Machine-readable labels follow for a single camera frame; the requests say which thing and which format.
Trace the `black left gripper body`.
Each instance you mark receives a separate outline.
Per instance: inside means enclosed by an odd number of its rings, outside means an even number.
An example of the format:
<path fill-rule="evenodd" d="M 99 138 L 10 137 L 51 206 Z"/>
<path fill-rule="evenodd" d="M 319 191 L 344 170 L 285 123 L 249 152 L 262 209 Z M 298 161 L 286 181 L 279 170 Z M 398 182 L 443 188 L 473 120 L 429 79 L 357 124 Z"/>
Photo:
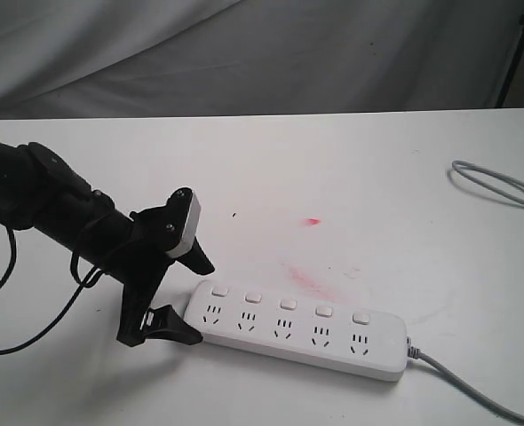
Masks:
<path fill-rule="evenodd" d="M 165 250 L 170 242 L 165 205 L 132 211 L 131 233 L 115 255 L 123 273 L 123 293 L 116 339 L 140 345 L 146 339 L 146 316 L 168 268 L 176 262 Z"/>

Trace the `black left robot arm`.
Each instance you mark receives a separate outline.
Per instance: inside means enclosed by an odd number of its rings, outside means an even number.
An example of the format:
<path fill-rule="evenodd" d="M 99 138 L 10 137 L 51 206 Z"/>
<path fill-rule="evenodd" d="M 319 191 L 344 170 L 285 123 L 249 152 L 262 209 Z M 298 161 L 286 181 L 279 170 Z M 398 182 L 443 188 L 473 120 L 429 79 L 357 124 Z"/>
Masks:
<path fill-rule="evenodd" d="M 36 142 L 0 142 L 0 225 L 10 242 L 8 281 L 17 260 L 15 232 L 35 228 L 71 252 L 69 271 L 79 291 L 110 276 L 123 285 L 117 340 L 198 344 L 201 333 L 167 304 L 151 303 L 168 268 L 183 264 L 205 276 L 215 268 L 196 238 L 201 205 L 189 187 L 159 207 L 125 216 L 51 149 Z"/>

